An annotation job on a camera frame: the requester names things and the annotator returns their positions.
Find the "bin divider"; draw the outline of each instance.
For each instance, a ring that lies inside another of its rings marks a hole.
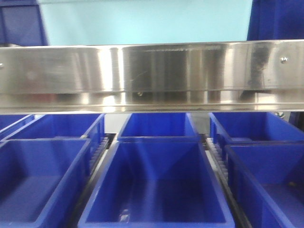
[[[232,214],[234,222],[236,224],[236,228],[252,228],[248,218],[246,217],[242,208],[235,201],[235,199],[232,195],[232,192],[228,186],[227,168],[226,168],[224,162],[222,161],[222,158],[219,153],[219,148],[217,148],[213,144],[213,139],[209,138],[209,136],[207,134],[204,134],[203,142],[204,142],[204,145],[206,148],[205,149],[206,154],[210,155],[210,156],[207,156],[209,160],[211,159],[210,163],[215,164],[215,167],[212,167],[212,168],[223,189],[225,198],[227,200],[228,206],[230,208],[231,214]]]
[[[92,194],[92,191],[94,189],[94,186],[95,186],[97,180],[100,177],[100,174],[102,173],[103,161],[105,159],[107,148],[108,148],[109,144],[111,144],[110,139],[105,137],[103,139],[103,141],[100,143],[99,147],[94,152],[94,155],[96,155],[96,157],[95,157],[94,163],[92,163],[89,180],[88,180],[81,196],[79,197],[79,199],[77,201],[77,204],[72,212],[72,215],[69,219],[69,222],[68,222],[66,228],[77,227],[77,223],[80,219],[80,216],[81,216],[83,210],[85,209],[85,206]]]

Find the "light blue wall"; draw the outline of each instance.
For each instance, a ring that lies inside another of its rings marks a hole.
[[[50,45],[246,40],[251,0],[40,0]]]

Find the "plastic tray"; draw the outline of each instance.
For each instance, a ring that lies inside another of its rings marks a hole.
[[[291,143],[304,141],[304,133],[273,113],[210,113],[210,136],[222,149],[225,145]]]
[[[131,114],[119,132],[121,142],[199,141],[200,136],[186,113]]]
[[[0,115],[0,139],[34,120],[34,115]]]
[[[0,227],[64,227],[87,181],[89,144],[11,140],[0,146]]]
[[[234,228],[197,142],[116,143],[79,228]]]
[[[304,227],[304,144],[227,146],[232,192],[254,228]]]
[[[5,138],[89,138],[91,155],[105,136],[104,114],[43,115]]]

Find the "screw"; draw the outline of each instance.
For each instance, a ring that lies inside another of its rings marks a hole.
[[[282,57],[281,58],[281,63],[284,64],[288,61],[288,58],[287,57]]]

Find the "shelf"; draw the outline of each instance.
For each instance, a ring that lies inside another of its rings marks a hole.
[[[304,110],[304,40],[2,47],[0,112]]]

